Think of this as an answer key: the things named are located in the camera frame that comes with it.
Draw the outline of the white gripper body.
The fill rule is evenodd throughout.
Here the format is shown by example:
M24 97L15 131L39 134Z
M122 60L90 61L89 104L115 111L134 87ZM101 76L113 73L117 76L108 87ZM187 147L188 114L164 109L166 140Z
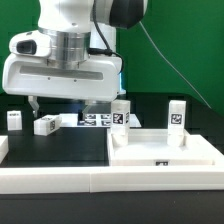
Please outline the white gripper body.
M91 56L73 69L52 68L44 58L10 54L2 87L8 94L113 101L119 92L121 59Z

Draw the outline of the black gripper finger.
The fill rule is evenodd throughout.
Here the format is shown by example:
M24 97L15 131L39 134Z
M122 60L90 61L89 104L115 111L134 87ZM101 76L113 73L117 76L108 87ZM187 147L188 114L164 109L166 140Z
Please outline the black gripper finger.
M84 104L83 114L95 114L98 110L99 103L97 101L86 101Z
M34 117L37 117L38 116L38 110L39 110L39 104L37 102L37 97L36 96L29 96L28 97L28 102L33 109Z

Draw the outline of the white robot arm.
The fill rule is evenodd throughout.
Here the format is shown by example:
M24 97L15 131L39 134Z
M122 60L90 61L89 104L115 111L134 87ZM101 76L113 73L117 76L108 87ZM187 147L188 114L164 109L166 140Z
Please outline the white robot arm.
M39 0L38 28L14 36L2 75L8 94L111 102L119 93L122 57L92 47L101 24L128 29L144 17L148 0Z

